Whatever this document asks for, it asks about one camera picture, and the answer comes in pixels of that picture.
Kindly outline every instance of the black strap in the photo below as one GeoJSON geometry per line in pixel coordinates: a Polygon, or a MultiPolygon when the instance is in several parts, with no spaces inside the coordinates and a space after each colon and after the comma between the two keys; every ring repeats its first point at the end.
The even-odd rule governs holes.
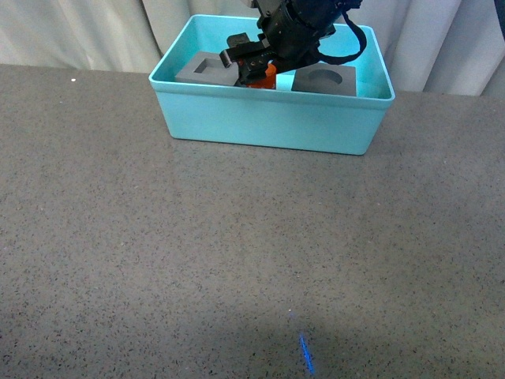
{"type": "Polygon", "coordinates": [[[498,13],[499,26],[505,38],[505,0],[495,0],[496,13],[498,13]]]}
{"type": "Polygon", "coordinates": [[[324,55],[323,53],[317,51],[316,58],[330,65],[343,65],[344,63],[352,62],[354,59],[357,59],[361,54],[363,54],[363,51],[365,51],[367,44],[365,32],[363,32],[358,26],[356,26],[355,23],[353,23],[349,19],[349,16],[347,16],[347,10],[344,9],[342,11],[342,15],[344,16],[346,24],[349,26],[349,28],[353,31],[354,35],[357,37],[357,40],[360,43],[360,50],[356,54],[347,55],[346,57],[331,57],[329,55],[324,55]]]}

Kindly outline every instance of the gray countertop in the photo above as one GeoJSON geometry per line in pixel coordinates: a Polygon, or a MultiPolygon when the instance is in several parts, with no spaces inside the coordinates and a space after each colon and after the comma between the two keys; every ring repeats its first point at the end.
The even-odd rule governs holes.
{"type": "Polygon", "coordinates": [[[505,377],[504,120],[178,141],[145,74],[0,66],[0,377],[505,377]]]}

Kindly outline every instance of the turquoise plastic bin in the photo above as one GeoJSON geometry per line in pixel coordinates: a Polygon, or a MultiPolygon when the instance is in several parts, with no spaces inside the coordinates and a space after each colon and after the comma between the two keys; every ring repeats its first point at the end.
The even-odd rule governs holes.
{"type": "MultiPolygon", "coordinates": [[[[344,24],[321,41],[329,55],[359,49],[344,24]]],[[[149,76],[173,138],[295,148],[362,155],[395,98],[373,30],[356,67],[357,97],[292,92],[294,72],[278,75],[278,89],[254,89],[175,82],[175,75],[198,51],[219,53],[226,38],[247,32],[256,40],[255,18],[196,15],[149,76]]]]}

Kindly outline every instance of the black robotic arm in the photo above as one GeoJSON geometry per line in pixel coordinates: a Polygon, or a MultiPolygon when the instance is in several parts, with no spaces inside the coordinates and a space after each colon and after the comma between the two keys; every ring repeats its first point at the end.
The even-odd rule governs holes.
{"type": "Polygon", "coordinates": [[[228,38],[229,49],[221,53],[225,66],[238,63],[239,81],[253,83],[265,78],[271,62],[277,73],[299,69],[323,61],[341,65],[358,58],[366,48],[366,36],[347,16],[362,0],[243,0],[258,8],[260,19],[258,42],[251,42],[245,33],[228,38]],[[320,39],[335,33],[333,24],[344,16],[360,45],[356,54],[329,57],[318,50],[320,39]]]}

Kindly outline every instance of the curtain fold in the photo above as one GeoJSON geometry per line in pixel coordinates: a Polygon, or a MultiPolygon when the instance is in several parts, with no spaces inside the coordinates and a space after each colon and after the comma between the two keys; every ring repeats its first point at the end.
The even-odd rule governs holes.
{"type": "MultiPolygon", "coordinates": [[[[397,90],[505,99],[500,1],[364,0],[350,16],[397,90]]],[[[0,63],[148,73],[195,13],[258,17],[240,0],[0,0],[0,63]]]]}

